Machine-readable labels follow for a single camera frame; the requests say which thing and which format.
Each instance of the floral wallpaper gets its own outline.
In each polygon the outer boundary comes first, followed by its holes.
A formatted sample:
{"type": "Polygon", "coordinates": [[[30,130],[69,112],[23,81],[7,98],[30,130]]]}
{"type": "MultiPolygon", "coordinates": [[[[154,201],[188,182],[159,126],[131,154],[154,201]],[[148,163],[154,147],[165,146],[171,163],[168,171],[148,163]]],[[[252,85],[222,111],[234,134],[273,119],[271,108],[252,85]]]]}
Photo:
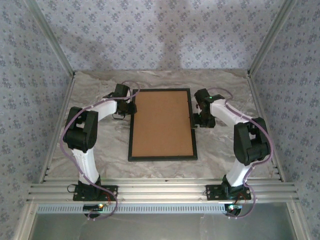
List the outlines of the floral wallpaper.
{"type": "Polygon", "coordinates": [[[37,2],[75,70],[247,70],[283,0],[37,2]]]}
{"type": "Polygon", "coordinates": [[[0,239],[36,182],[70,78],[21,0],[0,1],[0,239]]]}
{"type": "Polygon", "coordinates": [[[287,181],[320,239],[320,2],[300,0],[254,79],[287,181]]]}

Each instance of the purple cable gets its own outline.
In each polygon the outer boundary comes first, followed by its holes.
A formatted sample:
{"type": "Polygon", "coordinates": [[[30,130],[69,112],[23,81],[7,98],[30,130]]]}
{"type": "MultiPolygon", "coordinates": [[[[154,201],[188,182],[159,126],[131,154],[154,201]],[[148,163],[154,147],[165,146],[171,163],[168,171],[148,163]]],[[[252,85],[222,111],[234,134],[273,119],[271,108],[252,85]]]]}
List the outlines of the purple cable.
{"type": "Polygon", "coordinates": [[[225,103],[224,103],[225,107],[226,107],[230,112],[232,112],[233,114],[235,114],[235,115],[237,115],[238,117],[240,117],[240,118],[242,118],[242,119],[244,119],[244,120],[247,120],[247,121],[249,121],[250,123],[252,123],[253,125],[255,125],[255,126],[265,135],[266,139],[268,140],[268,142],[269,142],[269,144],[270,144],[270,154],[269,154],[269,156],[267,157],[267,159],[265,159],[265,160],[263,160],[263,161],[260,161],[260,162],[254,162],[254,163],[251,165],[251,167],[249,168],[249,170],[246,172],[246,174],[244,175],[243,180],[242,180],[243,185],[244,185],[245,187],[249,188],[250,191],[252,192],[252,195],[253,195],[253,204],[252,204],[252,207],[249,209],[248,212],[246,212],[244,215],[241,215],[241,216],[235,216],[235,215],[230,214],[230,213],[227,214],[227,216],[230,216],[230,217],[233,217],[233,218],[236,218],[236,219],[240,219],[240,218],[244,218],[244,217],[248,216],[248,215],[252,212],[252,210],[253,210],[254,207],[255,207],[256,201],[257,201],[257,200],[256,200],[256,193],[255,193],[254,189],[253,189],[250,185],[247,184],[247,178],[249,177],[249,175],[251,174],[252,170],[253,170],[256,166],[261,165],[261,164],[265,164],[266,162],[268,162],[268,161],[270,161],[270,160],[272,159],[272,157],[273,157],[273,155],[274,155],[273,141],[272,141],[271,137],[269,136],[269,134],[267,133],[267,131],[264,130],[264,128],[263,128],[262,126],[260,126],[258,123],[256,123],[256,122],[253,121],[252,119],[250,119],[250,118],[248,118],[248,117],[246,117],[246,116],[243,116],[241,113],[235,111],[234,109],[232,109],[232,108],[227,104],[230,100],[234,99],[234,95],[233,95],[230,91],[228,91],[227,89],[224,89],[224,88],[222,88],[222,87],[211,87],[211,88],[208,89],[208,91],[210,91],[210,90],[222,90],[222,91],[227,92],[227,93],[230,95],[230,98],[228,98],[228,99],[225,100],[225,103]]]}
{"type": "Polygon", "coordinates": [[[101,186],[96,185],[94,182],[90,181],[90,180],[87,178],[87,176],[84,174],[84,172],[82,171],[82,169],[81,169],[80,166],[78,165],[77,160],[76,160],[73,156],[69,155],[69,154],[65,151],[65,149],[64,149],[64,135],[66,134],[66,132],[67,132],[67,130],[69,129],[69,127],[71,126],[71,124],[72,124],[84,111],[89,110],[89,109],[92,109],[92,108],[94,108],[94,107],[96,107],[96,106],[98,106],[98,105],[100,105],[100,104],[103,104],[103,103],[108,102],[108,101],[111,101],[111,100],[129,100],[129,99],[132,99],[133,97],[135,97],[135,96],[140,92],[140,86],[139,86],[138,83],[136,83],[136,82],[134,82],[134,81],[130,81],[130,80],[124,81],[122,84],[124,84],[124,83],[134,83],[134,84],[136,84],[137,87],[138,87],[137,92],[136,92],[135,94],[133,94],[133,95],[125,96],[125,97],[105,98],[105,99],[103,99],[103,100],[101,100],[101,101],[99,101],[99,102],[97,102],[97,103],[95,103],[95,104],[93,104],[93,105],[91,105],[91,106],[87,106],[87,107],[83,108],[83,109],[82,109],[81,111],[79,111],[79,112],[70,120],[70,122],[65,126],[65,128],[64,128],[64,130],[63,130],[63,132],[62,132],[61,138],[60,138],[60,149],[61,149],[61,151],[63,152],[63,154],[64,154],[67,158],[69,158],[69,159],[74,163],[74,165],[76,166],[76,168],[77,168],[78,171],[79,171],[79,174],[82,175],[83,178],[84,178],[90,185],[96,187],[97,189],[100,189],[100,190],[102,190],[102,191],[105,191],[106,193],[112,195],[112,196],[114,197],[114,199],[115,199],[115,207],[114,207],[114,209],[113,209],[113,211],[112,211],[111,213],[109,213],[109,214],[107,214],[106,216],[103,216],[103,217],[97,217],[97,218],[93,218],[93,219],[92,219],[92,218],[90,218],[90,215],[94,213],[94,212],[92,211],[92,212],[90,212],[90,213],[88,214],[88,220],[93,220],[93,221],[95,221],[95,220],[103,220],[103,219],[106,219],[106,218],[112,216],[112,215],[116,212],[116,210],[117,210],[117,208],[118,208],[118,199],[117,199],[117,196],[116,196],[112,191],[110,191],[110,190],[108,190],[108,189],[106,189],[106,188],[104,188],[104,187],[101,187],[101,186]]]}

